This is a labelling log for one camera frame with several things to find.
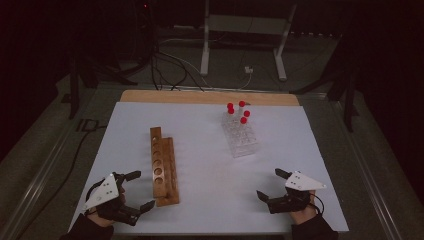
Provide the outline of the metal floor rail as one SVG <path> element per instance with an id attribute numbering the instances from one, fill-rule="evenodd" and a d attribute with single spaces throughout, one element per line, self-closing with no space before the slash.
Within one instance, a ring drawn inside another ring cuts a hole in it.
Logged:
<path id="1" fill-rule="evenodd" d="M 392 214 L 389 211 L 386 201 L 378 188 L 378 185 L 366 162 L 366 158 L 355 139 L 354 133 L 350 132 L 345 126 L 343 120 L 344 109 L 342 108 L 342 104 L 339 102 L 329 102 L 329 105 L 336 116 L 338 125 L 341 128 L 350 149 L 353 151 L 354 162 L 358 167 L 361 180 L 370 197 L 371 203 L 385 232 L 387 240 L 404 240 Z"/>
<path id="2" fill-rule="evenodd" d="M 79 89 L 80 106 L 73 119 L 61 93 L 0 163 L 0 240 L 14 240 L 29 221 L 31 212 L 61 159 L 69 136 L 95 91 Z"/>

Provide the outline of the wooden test tube rack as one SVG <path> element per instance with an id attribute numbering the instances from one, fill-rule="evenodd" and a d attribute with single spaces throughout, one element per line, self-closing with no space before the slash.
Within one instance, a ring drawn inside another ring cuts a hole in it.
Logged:
<path id="1" fill-rule="evenodd" d="M 172 137 L 163 137 L 160 127 L 150 129 L 153 197 L 157 207 L 178 204 L 179 188 Z"/>

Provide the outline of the person's right hand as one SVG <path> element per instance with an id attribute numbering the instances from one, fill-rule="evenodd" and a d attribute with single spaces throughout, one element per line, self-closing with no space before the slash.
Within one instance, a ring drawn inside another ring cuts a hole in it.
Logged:
<path id="1" fill-rule="evenodd" d="M 303 210 L 289 213 L 295 225 L 303 224 L 318 215 L 318 208 L 315 205 L 315 193 L 315 190 L 309 192 L 310 201 Z"/>

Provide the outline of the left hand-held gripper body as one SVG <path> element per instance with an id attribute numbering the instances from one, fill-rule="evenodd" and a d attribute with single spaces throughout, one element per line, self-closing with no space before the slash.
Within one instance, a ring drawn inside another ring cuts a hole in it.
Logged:
<path id="1" fill-rule="evenodd" d="M 114 222 L 125 223 L 134 226 L 140 216 L 140 212 L 127 207 L 118 197 L 119 188 L 122 187 L 126 174 L 111 173 L 104 180 L 95 183 L 86 195 L 84 204 L 85 215 L 90 208 L 95 207 L 98 215 Z"/>

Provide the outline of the white table mat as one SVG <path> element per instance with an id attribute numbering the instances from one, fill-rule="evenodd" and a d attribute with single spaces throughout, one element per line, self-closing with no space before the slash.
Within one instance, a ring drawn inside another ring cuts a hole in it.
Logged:
<path id="1" fill-rule="evenodd" d="M 136 226 L 116 224 L 118 235 L 279 234 L 290 230 L 286 214 L 272 214 L 257 194 L 284 194 L 276 169 L 299 171 L 325 184 L 317 195 L 324 217 L 340 232 L 348 229 L 335 189 L 304 109 L 300 106 L 249 106 L 258 148 L 235 158 L 221 119 L 223 104 L 116 104 L 86 184 L 111 172 L 140 171 L 125 183 L 126 202 L 139 207 L 152 198 L 150 130 L 160 127 L 174 141 L 180 201 L 156 207 Z"/>

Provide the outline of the person's left hand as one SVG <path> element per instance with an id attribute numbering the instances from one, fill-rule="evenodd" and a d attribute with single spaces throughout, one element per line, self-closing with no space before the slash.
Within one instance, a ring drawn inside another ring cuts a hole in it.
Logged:
<path id="1" fill-rule="evenodd" d="M 119 193 L 120 193 L 120 195 L 119 195 L 118 199 L 122 203 L 125 203 L 126 202 L 125 189 L 123 187 L 120 187 Z M 114 224 L 113 220 L 109 220 L 109 219 L 105 219 L 105 218 L 100 217 L 98 215 L 97 209 L 95 207 L 89 209 L 89 212 L 86 214 L 86 217 L 100 227 L 109 227 L 109 226 L 112 226 Z"/>

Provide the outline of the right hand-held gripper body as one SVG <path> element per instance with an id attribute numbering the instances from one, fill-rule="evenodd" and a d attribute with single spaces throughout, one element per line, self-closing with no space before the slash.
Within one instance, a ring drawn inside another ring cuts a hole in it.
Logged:
<path id="1" fill-rule="evenodd" d="M 326 185 L 298 171 L 285 179 L 286 194 L 266 203 L 271 214 L 303 210 L 310 201 L 311 190 L 325 189 Z"/>

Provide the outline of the clear plastic test tube rack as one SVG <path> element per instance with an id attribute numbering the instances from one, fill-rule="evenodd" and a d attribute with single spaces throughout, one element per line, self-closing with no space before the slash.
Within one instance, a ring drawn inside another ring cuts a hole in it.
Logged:
<path id="1" fill-rule="evenodd" d="M 221 126 L 226 137 L 230 152 L 233 158 L 248 156 L 254 154 L 258 149 L 258 140 L 249 121 L 246 124 L 245 131 L 240 133 L 240 119 L 235 113 L 234 120 L 228 122 L 227 112 L 223 113 Z"/>

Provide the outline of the black stand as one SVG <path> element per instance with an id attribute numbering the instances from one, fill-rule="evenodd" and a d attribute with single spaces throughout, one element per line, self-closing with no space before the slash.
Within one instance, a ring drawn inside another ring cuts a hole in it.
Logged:
<path id="1" fill-rule="evenodd" d="M 135 82 L 124 78 L 120 74 L 95 61 L 90 56 L 79 52 L 75 52 L 69 56 L 69 68 L 70 93 L 64 97 L 64 101 L 68 102 L 71 106 L 69 114 L 70 119 L 76 116 L 80 108 L 79 82 L 82 82 L 87 88 L 96 88 L 99 81 L 95 72 L 105 74 L 123 85 L 135 85 Z"/>
<path id="2" fill-rule="evenodd" d="M 353 35 L 344 33 L 320 78 L 302 88 L 292 90 L 291 94 L 302 95 L 331 82 L 326 97 L 329 101 L 339 101 L 344 97 L 343 122 L 348 131 L 352 132 L 355 82 L 360 69 L 360 58 L 360 43 Z"/>

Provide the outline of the grey metal stand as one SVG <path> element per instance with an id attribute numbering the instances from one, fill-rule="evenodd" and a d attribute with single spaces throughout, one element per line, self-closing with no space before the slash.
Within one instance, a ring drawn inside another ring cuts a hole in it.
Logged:
<path id="1" fill-rule="evenodd" d="M 278 79 L 287 80 L 287 73 L 283 62 L 283 50 L 288 39 L 297 4 L 289 5 L 288 16 L 283 18 L 247 17 L 233 15 L 212 14 L 210 0 L 205 0 L 204 9 L 204 36 L 203 50 L 200 64 L 200 75 L 207 76 L 209 69 L 209 33 L 211 31 L 232 33 L 254 33 L 280 36 L 279 45 L 273 49 Z"/>

